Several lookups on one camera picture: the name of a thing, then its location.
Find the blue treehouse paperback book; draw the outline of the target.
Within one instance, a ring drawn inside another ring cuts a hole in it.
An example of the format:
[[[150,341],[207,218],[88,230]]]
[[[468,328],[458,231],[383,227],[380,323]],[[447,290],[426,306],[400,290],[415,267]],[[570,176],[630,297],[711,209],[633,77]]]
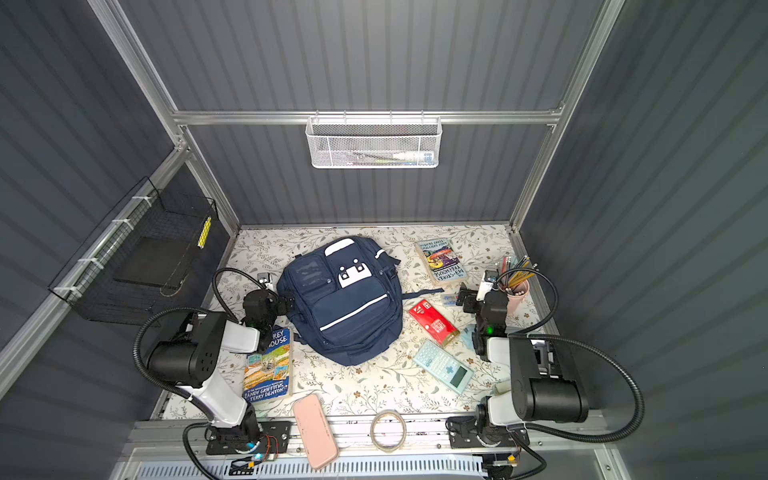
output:
[[[250,355],[243,380],[243,398],[249,403],[282,399],[292,393],[293,334],[289,328],[273,331],[265,353]]]

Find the navy blue student backpack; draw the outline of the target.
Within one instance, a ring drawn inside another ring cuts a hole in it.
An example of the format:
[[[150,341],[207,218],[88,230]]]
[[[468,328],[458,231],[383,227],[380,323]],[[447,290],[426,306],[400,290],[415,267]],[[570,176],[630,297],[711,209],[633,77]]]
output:
[[[295,257],[277,293],[293,303],[286,316],[297,340],[342,366],[385,352],[402,332],[403,302],[444,291],[404,292],[399,263],[363,236],[342,237]]]

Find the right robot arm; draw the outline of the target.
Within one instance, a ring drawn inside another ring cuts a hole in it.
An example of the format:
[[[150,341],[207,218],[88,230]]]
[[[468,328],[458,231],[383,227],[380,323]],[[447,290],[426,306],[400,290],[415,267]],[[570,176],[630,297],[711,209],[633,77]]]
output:
[[[456,304],[475,316],[470,346],[482,360],[509,370],[509,388],[485,397],[477,407],[474,430],[521,429],[532,421],[581,423],[589,403],[570,348],[531,333],[509,333],[503,291],[482,293],[461,285]]]

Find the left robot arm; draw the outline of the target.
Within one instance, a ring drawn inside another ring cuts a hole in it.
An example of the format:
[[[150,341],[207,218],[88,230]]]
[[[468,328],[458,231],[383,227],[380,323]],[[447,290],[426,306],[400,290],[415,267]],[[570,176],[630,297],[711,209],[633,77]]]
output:
[[[150,383],[190,401],[219,430],[257,436],[259,425],[251,404],[229,386],[218,370],[222,349],[246,354],[255,364],[246,375],[287,367],[291,336],[275,327],[276,319],[294,307],[291,296],[256,290],[243,300],[245,318],[227,311],[174,307],[150,317],[132,347],[134,364]]]

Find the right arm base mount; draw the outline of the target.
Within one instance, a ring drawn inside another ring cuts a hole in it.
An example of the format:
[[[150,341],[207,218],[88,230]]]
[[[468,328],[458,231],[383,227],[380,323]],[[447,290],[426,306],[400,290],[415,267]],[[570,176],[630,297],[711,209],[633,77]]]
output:
[[[445,420],[452,449],[511,448],[529,446],[525,429],[497,426],[478,416],[452,416]]]

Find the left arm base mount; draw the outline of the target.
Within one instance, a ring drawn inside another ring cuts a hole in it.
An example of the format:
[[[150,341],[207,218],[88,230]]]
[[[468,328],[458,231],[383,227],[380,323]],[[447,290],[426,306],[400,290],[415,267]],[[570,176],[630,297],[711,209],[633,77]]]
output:
[[[249,435],[243,427],[209,427],[205,432],[207,455],[279,455],[287,452],[293,424],[289,421],[266,421],[259,424],[260,433]]]

